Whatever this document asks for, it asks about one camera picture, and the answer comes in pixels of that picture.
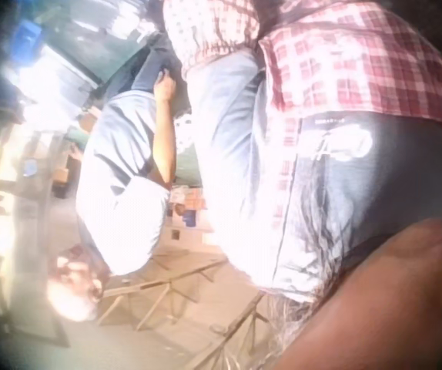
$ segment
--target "blue container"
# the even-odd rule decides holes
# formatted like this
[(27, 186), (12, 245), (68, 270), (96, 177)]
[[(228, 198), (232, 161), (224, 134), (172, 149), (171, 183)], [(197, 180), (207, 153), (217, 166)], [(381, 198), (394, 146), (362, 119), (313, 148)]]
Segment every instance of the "blue container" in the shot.
[(38, 57), (43, 43), (41, 26), (26, 19), (20, 21), (11, 44), (11, 59), (20, 66), (30, 66)]
[(187, 226), (187, 227), (197, 226), (196, 215), (197, 215), (197, 211), (186, 210), (185, 213), (183, 214), (183, 222), (185, 222), (185, 226)]

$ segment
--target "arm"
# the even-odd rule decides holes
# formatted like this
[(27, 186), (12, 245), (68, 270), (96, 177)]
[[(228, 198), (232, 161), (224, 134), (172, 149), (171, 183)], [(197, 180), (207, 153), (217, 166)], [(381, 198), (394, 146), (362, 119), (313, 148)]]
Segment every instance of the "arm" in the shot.
[(156, 98), (156, 133), (152, 143), (152, 158), (155, 166), (149, 179), (167, 190), (172, 187), (176, 172), (176, 140), (173, 125), (171, 99), (176, 84), (166, 71), (154, 86)]

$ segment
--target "skin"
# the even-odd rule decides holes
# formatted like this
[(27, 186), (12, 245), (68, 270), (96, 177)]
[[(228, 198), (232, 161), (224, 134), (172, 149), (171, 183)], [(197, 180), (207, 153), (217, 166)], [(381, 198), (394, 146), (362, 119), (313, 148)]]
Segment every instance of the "skin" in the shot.
[[(148, 178), (171, 190), (176, 172), (175, 127), (171, 101), (176, 84), (169, 72), (162, 74), (154, 87), (156, 99), (156, 133), (152, 145), (153, 166)], [(76, 147), (72, 157), (82, 160)], [(71, 321), (87, 321), (96, 317), (103, 288), (111, 272), (99, 252), (75, 246), (60, 254), (50, 266), (47, 298), (59, 315)]]
[(348, 275), (276, 370), (442, 368), (442, 221), (408, 227)]

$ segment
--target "wall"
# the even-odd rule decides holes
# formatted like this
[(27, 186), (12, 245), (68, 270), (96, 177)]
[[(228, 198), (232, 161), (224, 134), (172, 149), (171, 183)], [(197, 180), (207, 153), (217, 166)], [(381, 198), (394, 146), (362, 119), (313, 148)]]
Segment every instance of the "wall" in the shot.
[[(173, 231), (179, 232), (179, 240), (172, 238)], [(196, 227), (186, 227), (180, 216), (173, 213), (167, 217), (159, 239), (159, 249), (185, 249), (196, 253), (222, 254), (216, 243), (216, 234), (209, 222), (207, 210), (197, 211)]]

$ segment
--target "light blue shirt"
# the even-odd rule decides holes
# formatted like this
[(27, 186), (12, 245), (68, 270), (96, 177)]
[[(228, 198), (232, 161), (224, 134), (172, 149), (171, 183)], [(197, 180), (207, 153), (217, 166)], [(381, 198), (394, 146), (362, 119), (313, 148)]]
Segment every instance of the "light blue shirt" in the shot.
[(76, 209), (116, 275), (146, 264), (165, 220), (169, 191), (147, 179), (155, 129), (153, 94), (124, 92), (106, 104), (85, 148)]

